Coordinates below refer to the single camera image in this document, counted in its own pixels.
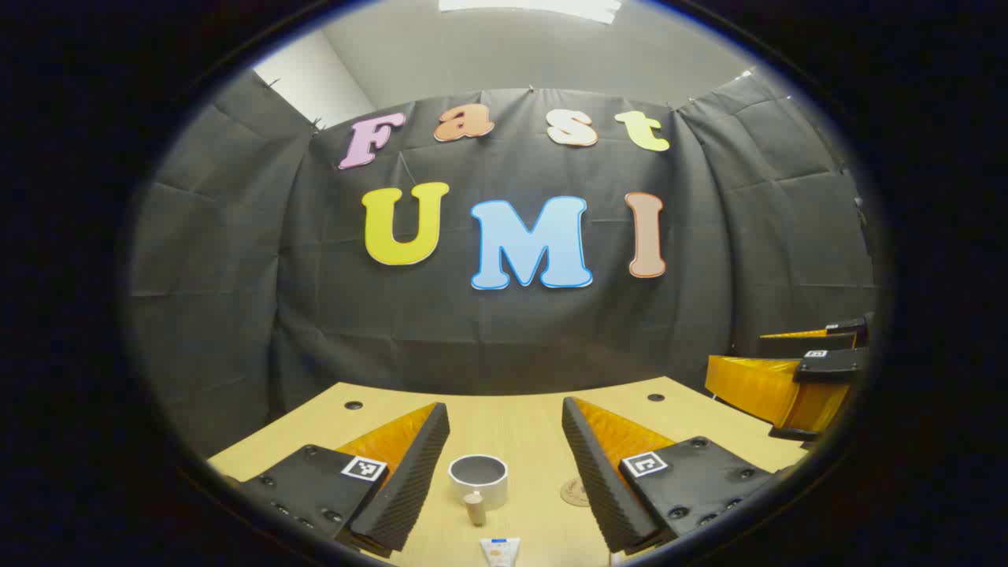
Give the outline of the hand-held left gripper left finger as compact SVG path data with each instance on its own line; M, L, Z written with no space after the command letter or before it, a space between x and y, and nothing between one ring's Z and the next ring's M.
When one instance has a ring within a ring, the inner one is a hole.
M224 450L224 477L289 534L388 558L417 524L449 435L442 402L377 416L310 402Z

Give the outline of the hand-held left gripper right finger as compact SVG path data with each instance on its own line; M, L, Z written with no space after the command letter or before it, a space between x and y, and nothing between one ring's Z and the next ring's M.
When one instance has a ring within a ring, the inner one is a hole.
M777 484L705 435L673 441L627 417L566 396L561 426L609 551L667 544Z

